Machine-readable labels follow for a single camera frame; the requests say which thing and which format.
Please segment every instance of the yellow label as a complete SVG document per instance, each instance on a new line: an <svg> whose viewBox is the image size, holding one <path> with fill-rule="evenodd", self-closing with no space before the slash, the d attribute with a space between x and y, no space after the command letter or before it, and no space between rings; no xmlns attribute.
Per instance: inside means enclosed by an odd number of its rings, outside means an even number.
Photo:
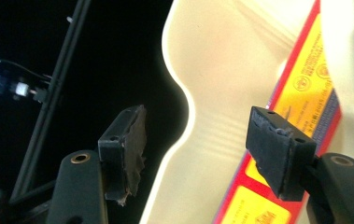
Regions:
<svg viewBox="0 0 354 224"><path fill-rule="evenodd" d="M269 187L264 177L259 174L258 169L256 168L256 162L252 158L249 159L248 166L246 169L246 175L258 181L259 183L262 183L265 186Z"/></svg>
<svg viewBox="0 0 354 224"><path fill-rule="evenodd" d="M332 90L318 14L274 111L308 136L313 136Z"/></svg>
<svg viewBox="0 0 354 224"><path fill-rule="evenodd" d="M222 224L284 224L290 212L245 187L238 187Z"/></svg>

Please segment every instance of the black cable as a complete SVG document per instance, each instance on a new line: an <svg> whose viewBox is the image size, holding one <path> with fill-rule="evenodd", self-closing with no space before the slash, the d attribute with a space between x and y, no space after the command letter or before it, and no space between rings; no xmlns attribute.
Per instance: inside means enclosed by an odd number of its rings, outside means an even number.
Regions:
<svg viewBox="0 0 354 224"><path fill-rule="evenodd" d="M24 67L24 66L22 66L22 65L20 65L18 63L14 63L14 62L6 60L6 59L0 59L0 63L8 63L8 64L11 64L11 65L14 65L14 66L20 68L21 70L23 70L23 71L25 71L25 72L33 75L33 76L39 77L41 79L46 79L46 80L50 80L51 79L50 76L40 75L40 74L35 73L35 72L31 71L30 69L28 69L28 68L26 68L26 67Z"/></svg>

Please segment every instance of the black metal rod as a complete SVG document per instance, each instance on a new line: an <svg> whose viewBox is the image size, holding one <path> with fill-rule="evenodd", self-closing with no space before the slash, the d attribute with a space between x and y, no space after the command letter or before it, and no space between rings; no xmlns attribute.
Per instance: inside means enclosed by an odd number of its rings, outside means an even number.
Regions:
<svg viewBox="0 0 354 224"><path fill-rule="evenodd" d="M46 139L54 109L58 104L60 93L64 84L66 73L71 63L78 37L85 21L91 0L79 0L75 7L73 20L69 25L60 56L56 63L52 80L48 90L48 98L43 103L31 137L31 141L25 153L10 200L16 200L29 191L32 187L33 176L37 161Z"/></svg>

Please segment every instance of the black background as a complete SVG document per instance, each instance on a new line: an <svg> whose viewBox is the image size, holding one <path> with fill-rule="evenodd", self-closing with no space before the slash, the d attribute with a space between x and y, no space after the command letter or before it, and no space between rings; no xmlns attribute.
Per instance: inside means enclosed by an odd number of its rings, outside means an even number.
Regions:
<svg viewBox="0 0 354 224"><path fill-rule="evenodd" d="M77 1L0 1L0 58L51 74ZM172 1L92 1L39 160L36 185L56 178L61 159L94 149L111 121L145 105L146 168L137 196L107 204L110 223L137 223L166 150L182 134L188 108L163 64L161 38ZM34 79L0 65L6 77ZM40 104L0 95L0 189L10 195Z"/></svg>

